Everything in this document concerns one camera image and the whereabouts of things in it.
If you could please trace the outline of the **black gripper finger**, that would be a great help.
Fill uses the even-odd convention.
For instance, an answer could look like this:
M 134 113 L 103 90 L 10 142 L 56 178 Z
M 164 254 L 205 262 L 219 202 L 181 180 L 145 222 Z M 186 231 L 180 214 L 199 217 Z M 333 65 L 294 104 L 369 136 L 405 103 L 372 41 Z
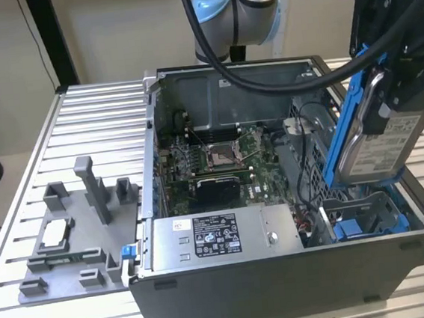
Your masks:
M 371 84 L 371 99 L 363 117 L 363 134 L 382 134 L 389 119 L 420 115 L 424 112 L 424 48 L 408 57 L 391 61 L 385 58 L 371 66 L 366 77 Z
M 384 33 L 392 0 L 354 0 L 349 55 L 354 58 L 363 45 L 371 46 Z

